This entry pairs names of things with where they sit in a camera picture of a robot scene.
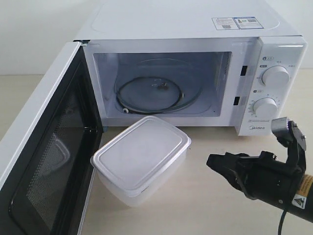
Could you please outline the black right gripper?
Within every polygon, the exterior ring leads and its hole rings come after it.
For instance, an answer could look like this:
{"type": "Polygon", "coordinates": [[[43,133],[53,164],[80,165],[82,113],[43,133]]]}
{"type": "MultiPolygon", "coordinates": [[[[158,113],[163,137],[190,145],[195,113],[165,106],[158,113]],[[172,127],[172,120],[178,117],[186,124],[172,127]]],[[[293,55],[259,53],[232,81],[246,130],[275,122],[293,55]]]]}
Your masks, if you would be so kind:
{"type": "Polygon", "coordinates": [[[288,151],[284,163],[268,151],[256,157],[226,152],[210,154],[206,165],[249,199],[291,200],[303,179],[306,157],[304,151],[288,151]]]}

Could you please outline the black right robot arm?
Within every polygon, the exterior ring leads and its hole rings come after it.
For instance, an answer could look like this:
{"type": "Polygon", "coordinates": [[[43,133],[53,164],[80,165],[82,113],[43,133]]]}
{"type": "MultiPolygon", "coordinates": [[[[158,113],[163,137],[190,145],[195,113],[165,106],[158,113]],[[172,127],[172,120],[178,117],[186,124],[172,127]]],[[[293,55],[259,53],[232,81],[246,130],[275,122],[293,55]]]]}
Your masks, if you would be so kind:
{"type": "Polygon", "coordinates": [[[248,199],[260,200],[306,221],[313,220],[313,187],[304,188],[302,180],[295,194],[290,186],[296,170],[276,160],[276,156],[262,151],[259,156],[244,153],[210,154],[207,166],[222,175],[229,184],[248,199]]]}

